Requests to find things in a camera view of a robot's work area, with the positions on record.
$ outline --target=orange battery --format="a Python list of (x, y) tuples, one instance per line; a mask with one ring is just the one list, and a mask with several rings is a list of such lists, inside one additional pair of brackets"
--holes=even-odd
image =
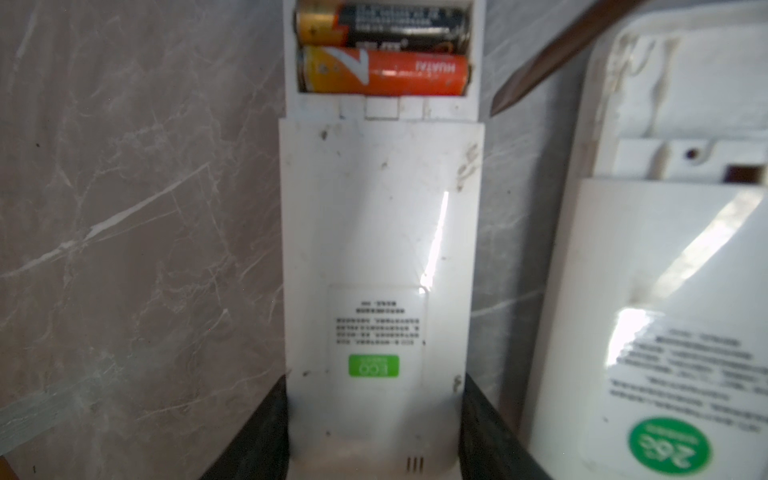
[(319, 94), (461, 95), (469, 83), (459, 55), (308, 46), (298, 60), (303, 90)]

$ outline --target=vent slot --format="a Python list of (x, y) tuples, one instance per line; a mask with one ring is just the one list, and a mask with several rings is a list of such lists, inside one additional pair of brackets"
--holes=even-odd
[(408, 457), (406, 459), (406, 472), (424, 473), (424, 457)]

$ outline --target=white plastic casing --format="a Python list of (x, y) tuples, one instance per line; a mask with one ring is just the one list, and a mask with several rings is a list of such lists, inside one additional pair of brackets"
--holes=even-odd
[[(716, 402), (701, 396), (691, 398), (702, 417), (690, 416), (668, 390), (627, 387), (616, 365), (659, 322), (658, 331), (692, 343), (646, 356), (642, 368), (662, 373), (636, 370), (645, 372), (638, 382), (705, 385), (768, 414), (767, 45), (768, 4), (754, 2), (643, 15), (595, 47), (523, 415), (524, 440), (554, 480), (669, 478), (629, 447), (632, 428), (664, 416), (709, 439), (707, 463), (686, 478), (766, 478), (768, 425), (759, 416), (728, 413), (733, 424), (723, 426), (704, 418)], [(734, 167), (752, 171), (752, 182), (729, 183)], [(622, 338), (629, 314), (641, 321)], [(720, 352), (700, 334), (709, 331), (751, 346), (743, 392), (726, 386), (715, 363), (670, 360)], [(611, 385), (619, 396), (633, 389), (624, 396), (632, 402), (612, 400)], [(648, 448), (638, 454), (644, 462), (687, 468), (685, 455)]]
[[(295, 1), (283, 2), (289, 478), (460, 478), (485, 2), (448, 4), (471, 9), (466, 95), (374, 98), (299, 92)], [(351, 355), (398, 356), (398, 374), (352, 376)]]

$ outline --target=battery compartment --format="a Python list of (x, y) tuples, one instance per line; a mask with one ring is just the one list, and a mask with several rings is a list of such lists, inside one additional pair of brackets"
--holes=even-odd
[(283, 0), (283, 41), (286, 52), (286, 116), (327, 120), (477, 121), (482, 70), (482, 32), (485, 0), (378, 0), (390, 5), (445, 6), (469, 13), (469, 40), (465, 56), (470, 64), (468, 85), (462, 96), (373, 97), (360, 94), (315, 94), (301, 91), (295, 61), (302, 48), (294, 29), (297, 0)]

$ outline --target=brown metal rod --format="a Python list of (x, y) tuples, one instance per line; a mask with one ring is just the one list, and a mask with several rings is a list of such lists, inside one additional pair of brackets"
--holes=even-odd
[(498, 89), (491, 116), (516, 104), (536, 85), (584, 50), (601, 33), (646, 0), (599, 0), (568, 26), (544, 50), (526, 61)]

